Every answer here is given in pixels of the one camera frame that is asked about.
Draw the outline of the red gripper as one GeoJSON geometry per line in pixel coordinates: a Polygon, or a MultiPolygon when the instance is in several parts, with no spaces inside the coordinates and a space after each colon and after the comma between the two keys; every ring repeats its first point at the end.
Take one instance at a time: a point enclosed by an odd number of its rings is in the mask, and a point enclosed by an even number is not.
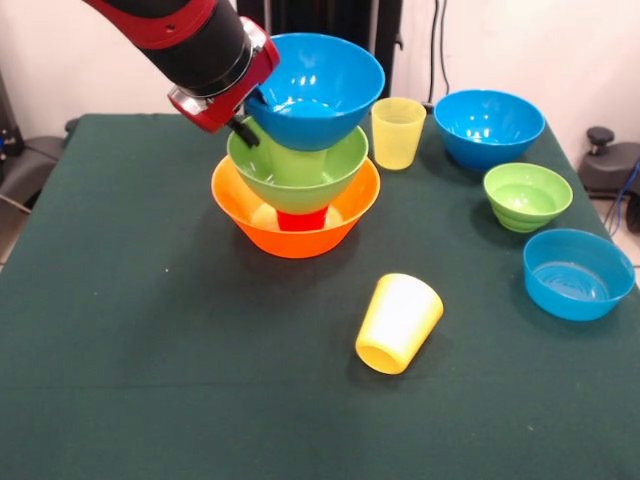
{"type": "Polygon", "coordinates": [[[216,132],[230,122],[230,129],[248,148],[253,148],[260,144],[258,136],[234,115],[250,94],[254,104],[269,106],[258,86],[271,76],[280,57],[271,37],[258,24],[247,17],[241,17],[240,21],[246,47],[239,60],[242,69],[231,85],[205,96],[174,85],[168,98],[181,114],[203,130],[216,132]]]}

